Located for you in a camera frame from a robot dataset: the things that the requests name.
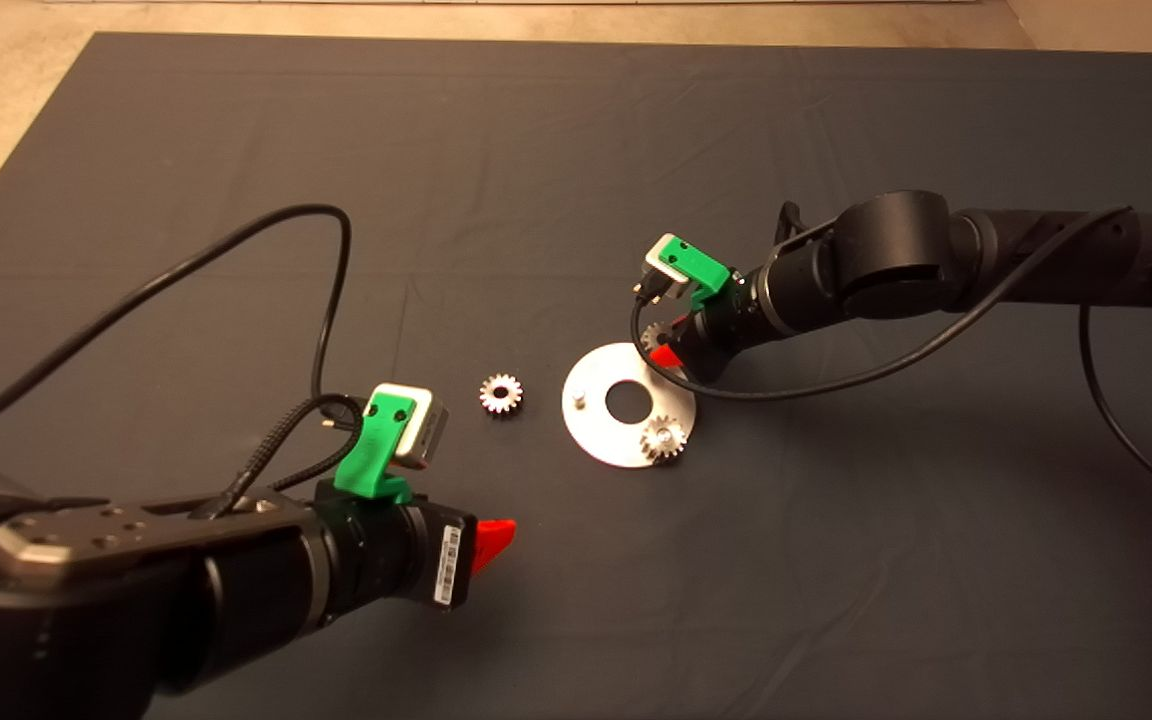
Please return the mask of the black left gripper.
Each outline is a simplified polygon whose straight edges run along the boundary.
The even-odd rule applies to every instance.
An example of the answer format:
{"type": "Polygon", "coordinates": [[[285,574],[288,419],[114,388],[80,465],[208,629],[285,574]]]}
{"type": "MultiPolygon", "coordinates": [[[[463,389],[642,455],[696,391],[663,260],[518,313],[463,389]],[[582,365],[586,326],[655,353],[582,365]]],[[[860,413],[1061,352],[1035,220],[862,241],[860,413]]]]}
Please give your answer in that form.
{"type": "Polygon", "coordinates": [[[314,511],[329,562],[324,620],[379,600],[456,611],[476,577],[515,541],[516,520],[479,520],[471,511],[416,495],[407,503],[365,498],[320,480],[314,511]]]}

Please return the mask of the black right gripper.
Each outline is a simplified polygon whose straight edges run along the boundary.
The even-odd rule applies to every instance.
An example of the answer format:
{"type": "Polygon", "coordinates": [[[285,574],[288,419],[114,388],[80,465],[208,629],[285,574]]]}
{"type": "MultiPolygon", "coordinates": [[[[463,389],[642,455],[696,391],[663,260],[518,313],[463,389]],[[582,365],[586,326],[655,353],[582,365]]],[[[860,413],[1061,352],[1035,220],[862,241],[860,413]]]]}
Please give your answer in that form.
{"type": "Polygon", "coordinates": [[[767,343],[759,295],[763,274],[759,266],[723,286],[702,309],[677,316],[676,351],[660,344],[650,351],[650,361],[664,369],[684,367],[694,381],[717,382],[740,354],[767,343]]]}

